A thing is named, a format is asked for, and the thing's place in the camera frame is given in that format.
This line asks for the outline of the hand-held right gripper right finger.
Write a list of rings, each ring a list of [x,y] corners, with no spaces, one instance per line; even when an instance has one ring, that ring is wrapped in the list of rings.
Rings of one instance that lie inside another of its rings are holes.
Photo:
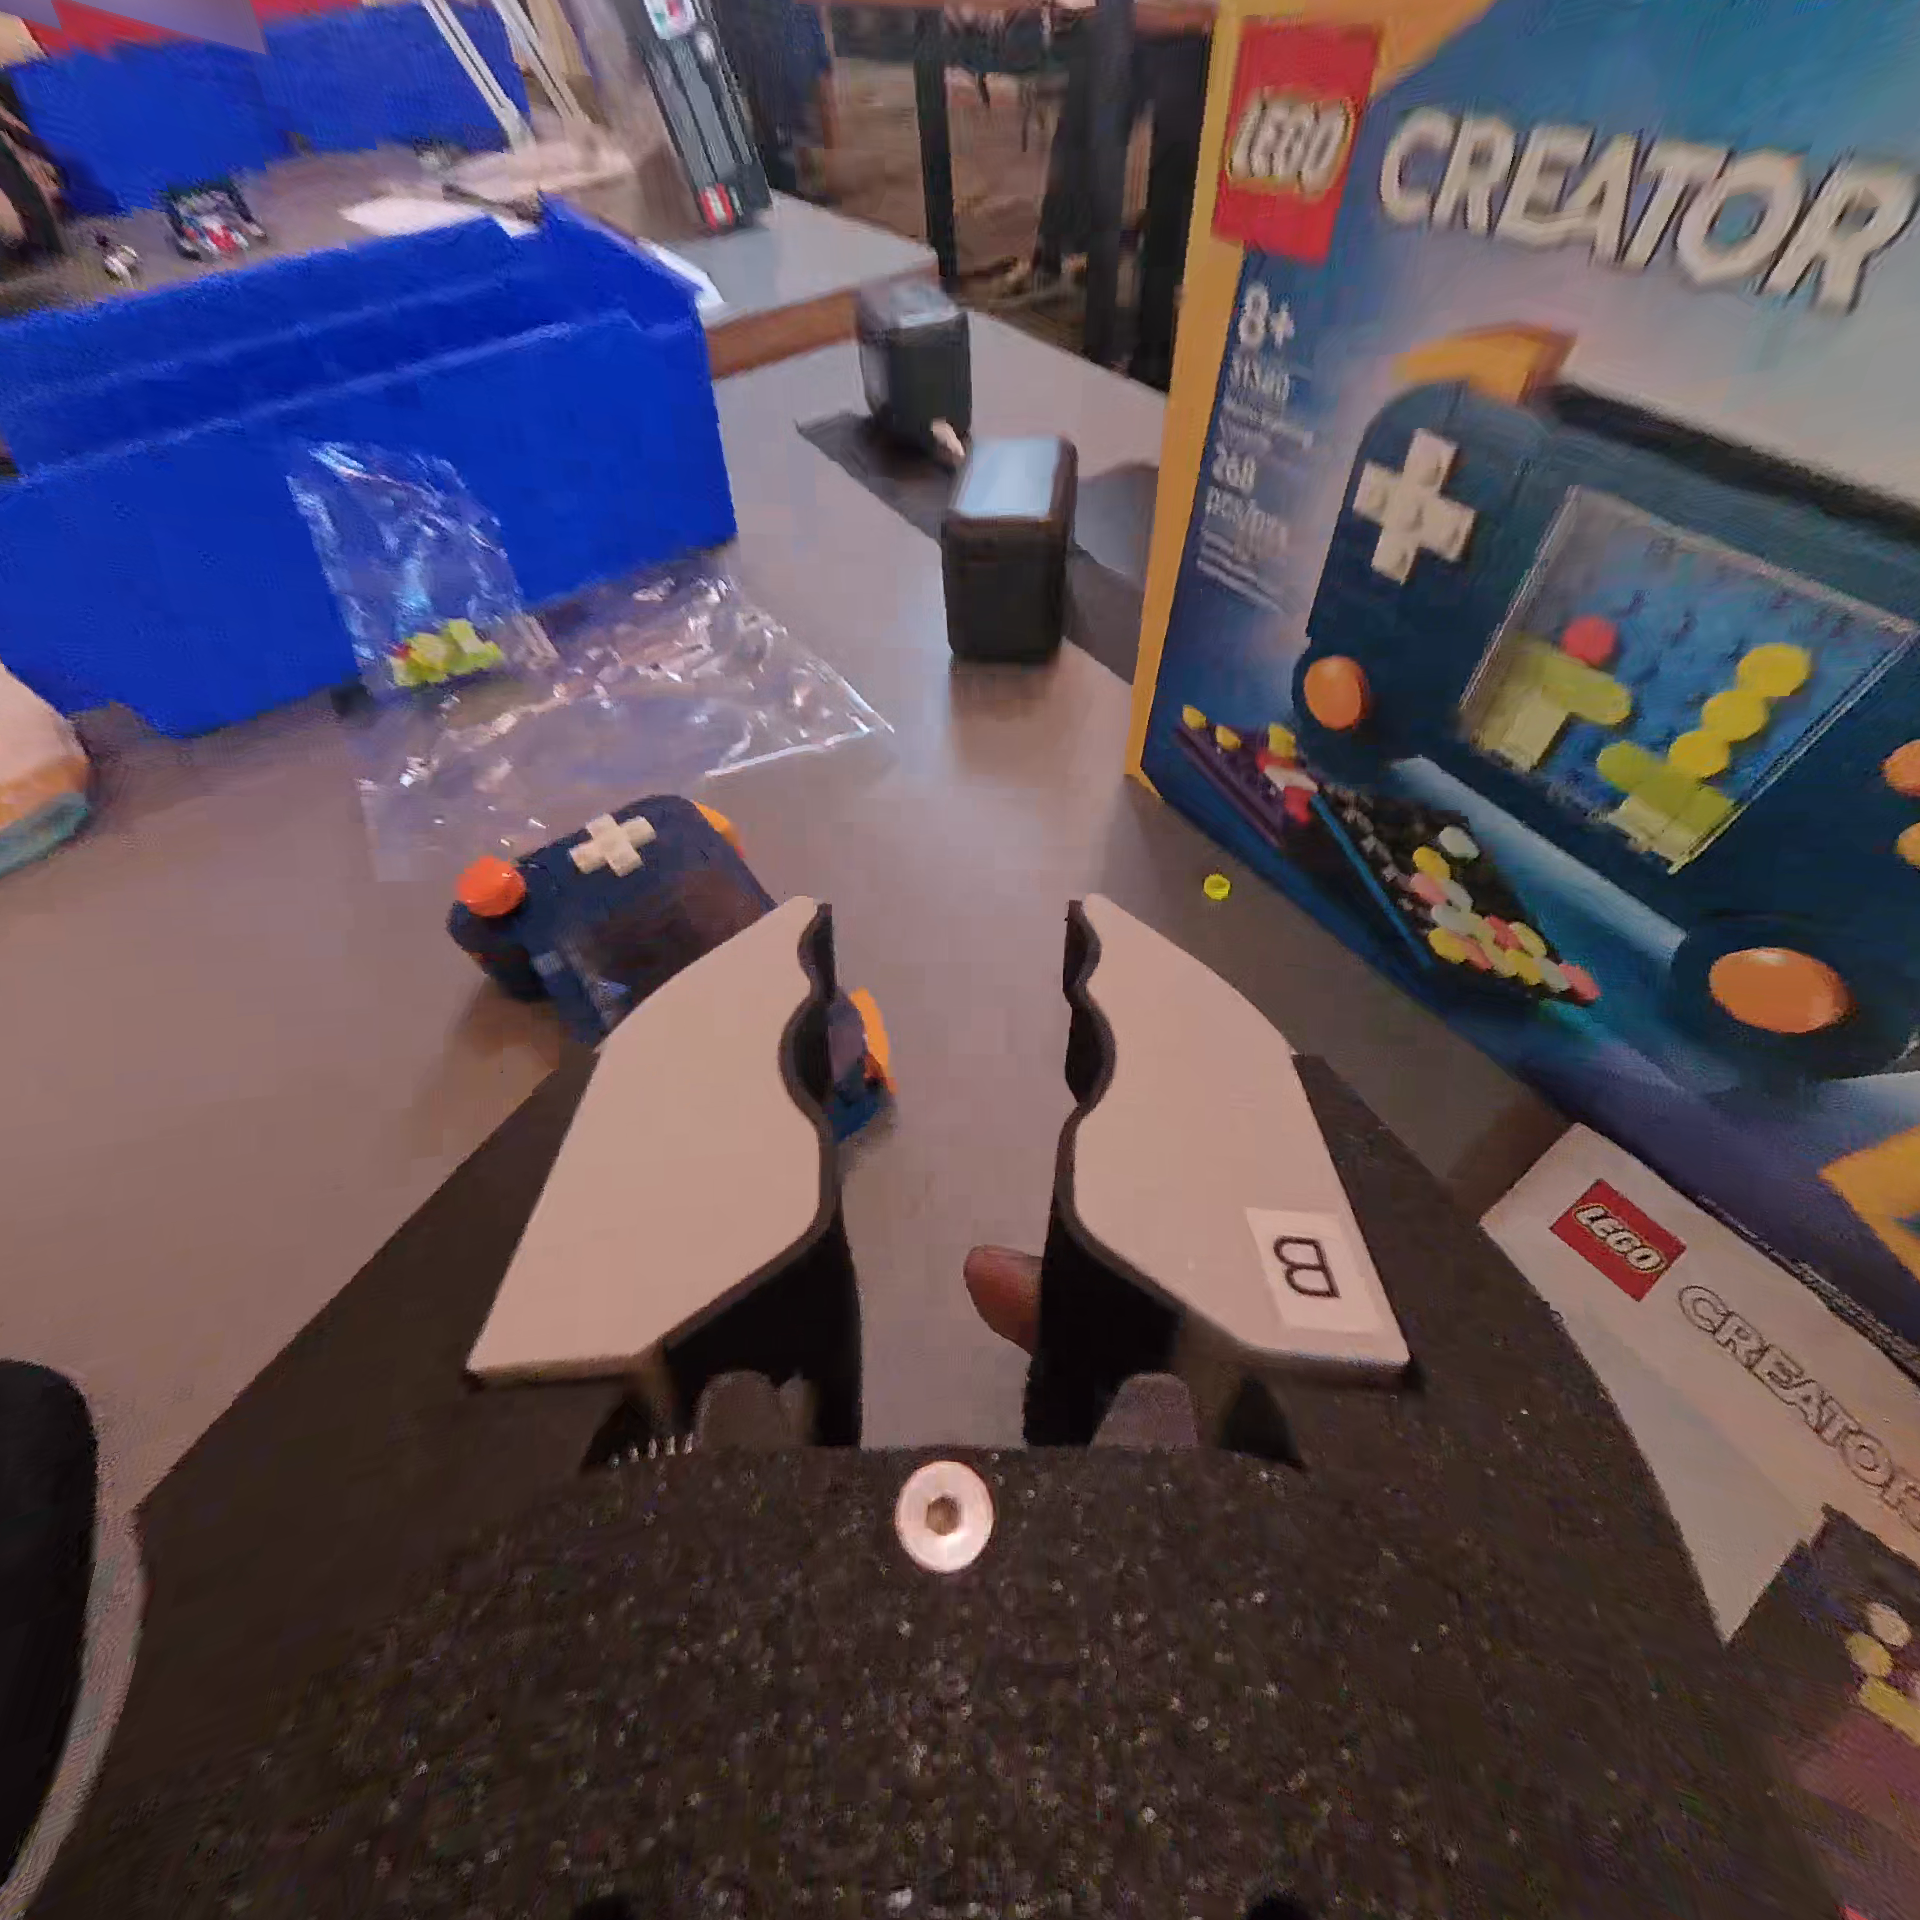
[[[1299,1054],[1105,894],[1069,902],[1069,1117],[1022,1436],[1288,1444],[1293,1387],[1401,1392],[1415,1353]]]

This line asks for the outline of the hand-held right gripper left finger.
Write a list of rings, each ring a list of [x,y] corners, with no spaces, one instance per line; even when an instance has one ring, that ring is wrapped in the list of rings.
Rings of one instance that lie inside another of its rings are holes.
[[[613,1383],[688,1431],[709,1387],[798,1380],[863,1439],[863,1328],[829,1121],[832,910],[782,902],[646,998],[589,1080],[466,1358],[485,1387]]]

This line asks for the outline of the black foam-lined case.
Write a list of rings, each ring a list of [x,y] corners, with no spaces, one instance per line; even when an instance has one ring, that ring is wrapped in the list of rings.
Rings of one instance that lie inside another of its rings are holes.
[[[81,1389],[2,1360],[2,1875],[36,1830],[85,1675],[101,1452]]]

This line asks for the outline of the person's right hand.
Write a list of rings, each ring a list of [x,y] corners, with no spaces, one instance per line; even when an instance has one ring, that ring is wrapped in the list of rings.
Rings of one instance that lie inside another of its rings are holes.
[[[1041,1343],[1043,1269],[1039,1255],[979,1245],[965,1260],[965,1286],[982,1324],[1032,1356]]]

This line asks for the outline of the toy handheld game console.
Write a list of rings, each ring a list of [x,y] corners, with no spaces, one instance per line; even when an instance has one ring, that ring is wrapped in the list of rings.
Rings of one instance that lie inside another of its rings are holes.
[[[776,908],[732,823],[646,796],[456,878],[449,939],[504,996],[551,1008],[596,1048],[660,988]]]

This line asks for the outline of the clear plastic bag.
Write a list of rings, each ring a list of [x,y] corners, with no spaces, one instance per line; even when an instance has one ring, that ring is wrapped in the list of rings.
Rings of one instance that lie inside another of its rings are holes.
[[[886,761],[894,744],[883,711],[722,569],[564,600],[532,642],[529,659],[347,709],[378,880],[447,882],[625,804],[716,803],[769,767]]]

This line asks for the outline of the instruction booklet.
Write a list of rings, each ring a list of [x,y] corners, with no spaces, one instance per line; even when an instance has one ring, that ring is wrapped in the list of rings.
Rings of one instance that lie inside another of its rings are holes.
[[[1624,1416],[1840,1915],[1917,1916],[1917,1387],[1587,1126],[1483,1229]]]
[[[2,668],[2,874],[58,853],[90,812],[92,768],[78,731]]]

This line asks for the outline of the small dark blue box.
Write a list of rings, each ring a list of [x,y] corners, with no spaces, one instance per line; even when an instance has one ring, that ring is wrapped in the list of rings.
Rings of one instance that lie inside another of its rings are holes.
[[[1079,450],[1061,436],[973,447],[939,533],[955,661],[1026,667],[1058,654],[1079,479]]]

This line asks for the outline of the small bag with green pieces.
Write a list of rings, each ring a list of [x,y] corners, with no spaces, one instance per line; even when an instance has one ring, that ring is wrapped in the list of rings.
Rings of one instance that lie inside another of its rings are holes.
[[[288,491],[374,703],[419,707],[556,665],[498,518],[447,461],[304,444]]]

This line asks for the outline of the colourful toy set box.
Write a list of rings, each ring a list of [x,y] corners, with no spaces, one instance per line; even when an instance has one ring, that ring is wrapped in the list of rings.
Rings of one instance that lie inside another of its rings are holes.
[[[1918,7],[1221,5],[1130,774],[1917,1350]]]

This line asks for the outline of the blue plastic bin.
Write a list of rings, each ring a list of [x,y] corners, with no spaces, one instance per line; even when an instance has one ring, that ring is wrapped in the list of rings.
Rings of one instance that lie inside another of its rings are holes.
[[[119,41],[5,67],[75,214],[155,207],[299,157],[501,153],[511,137],[423,5],[285,12],[262,50]]]
[[[2,420],[5,665],[169,736],[354,671],[306,449],[449,464],[534,610],[739,529],[694,288],[567,204],[7,319]]]

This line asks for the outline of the small dark object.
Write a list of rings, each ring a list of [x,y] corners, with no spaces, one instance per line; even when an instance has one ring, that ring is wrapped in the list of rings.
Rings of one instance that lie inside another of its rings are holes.
[[[858,293],[856,348],[870,418],[901,449],[955,464],[973,439],[969,313],[939,283]]]

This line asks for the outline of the wooden desk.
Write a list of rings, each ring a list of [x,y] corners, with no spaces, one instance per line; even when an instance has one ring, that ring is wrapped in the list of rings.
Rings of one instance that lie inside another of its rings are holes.
[[[844,347],[864,293],[941,281],[927,245],[793,196],[776,196],[754,227],[663,251],[718,299],[703,310],[715,381]]]

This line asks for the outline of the small toy car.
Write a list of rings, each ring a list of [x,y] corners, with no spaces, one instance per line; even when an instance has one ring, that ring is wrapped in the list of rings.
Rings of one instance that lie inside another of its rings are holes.
[[[170,188],[160,196],[170,245],[190,265],[212,265],[256,253],[269,230],[233,181]]]

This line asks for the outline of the black toy box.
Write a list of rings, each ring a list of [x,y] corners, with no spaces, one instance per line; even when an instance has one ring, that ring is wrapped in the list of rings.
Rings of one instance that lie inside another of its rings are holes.
[[[752,229],[772,207],[748,99],[715,12],[703,3],[639,3],[636,45],[700,230]]]

